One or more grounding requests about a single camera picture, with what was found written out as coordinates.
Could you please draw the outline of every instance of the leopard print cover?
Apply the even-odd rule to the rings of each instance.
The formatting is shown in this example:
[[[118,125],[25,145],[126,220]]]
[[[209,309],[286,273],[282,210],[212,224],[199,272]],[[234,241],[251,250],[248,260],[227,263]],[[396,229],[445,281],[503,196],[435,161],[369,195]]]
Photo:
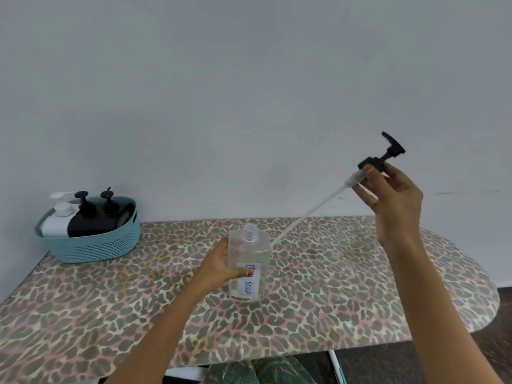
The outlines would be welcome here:
[[[205,253],[245,222],[276,237],[290,218],[146,223],[123,257],[62,264],[45,257],[0,311],[0,382],[70,383],[110,374],[173,300]],[[309,218],[277,245],[267,296],[234,303],[227,288],[192,313],[170,367],[411,339],[373,217]],[[485,271],[422,231],[464,324],[499,305]]]

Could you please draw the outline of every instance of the pump nozzle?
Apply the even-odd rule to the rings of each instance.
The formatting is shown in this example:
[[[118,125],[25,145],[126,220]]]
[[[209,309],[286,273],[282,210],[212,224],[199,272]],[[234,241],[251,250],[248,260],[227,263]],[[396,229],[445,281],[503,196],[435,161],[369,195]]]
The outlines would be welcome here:
[[[390,146],[387,148],[387,151],[381,158],[368,156],[361,163],[357,165],[358,168],[362,168],[367,164],[374,166],[380,173],[384,170],[384,162],[389,158],[395,158],[400,154],[405,154],[406,150],[400,145],[398,141],[396,141],[393,137],[391,137],[388,133],[382,132],[382,135],[386,138],[387,141],[390,142]]]

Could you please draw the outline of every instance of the white pump head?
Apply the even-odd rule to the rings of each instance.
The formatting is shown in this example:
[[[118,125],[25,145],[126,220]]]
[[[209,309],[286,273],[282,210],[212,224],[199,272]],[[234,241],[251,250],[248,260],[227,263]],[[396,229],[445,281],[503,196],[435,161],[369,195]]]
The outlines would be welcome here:
[[[67,192],[58,192],[53,193],[50,195],[50,198],[57,201],[57,204],[55,205],[55,214],[57,214],[58,217],[67,217],[68,215],[71,215],[75,212],[75,208],[71,203],[68,201],[74,199],[75,192],[74,191],[67,191]]]

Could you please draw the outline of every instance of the patterned pants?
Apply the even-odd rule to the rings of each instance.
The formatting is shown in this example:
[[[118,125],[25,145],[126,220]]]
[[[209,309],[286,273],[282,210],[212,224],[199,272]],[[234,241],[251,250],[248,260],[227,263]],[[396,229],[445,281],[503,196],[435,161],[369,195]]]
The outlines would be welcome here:
[[[316,384],[293,356],[210,365],[204,384]]]

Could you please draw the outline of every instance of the white wall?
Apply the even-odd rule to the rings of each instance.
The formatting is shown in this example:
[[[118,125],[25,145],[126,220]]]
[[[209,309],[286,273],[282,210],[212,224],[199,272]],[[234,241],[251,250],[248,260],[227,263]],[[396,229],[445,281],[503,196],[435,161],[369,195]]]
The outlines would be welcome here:
[[[423,225],[512,284],[512,0],[0,0],[0,301],[55,190],[299,215],[386,130]],[[320,214],[364,214],[352,194]]]

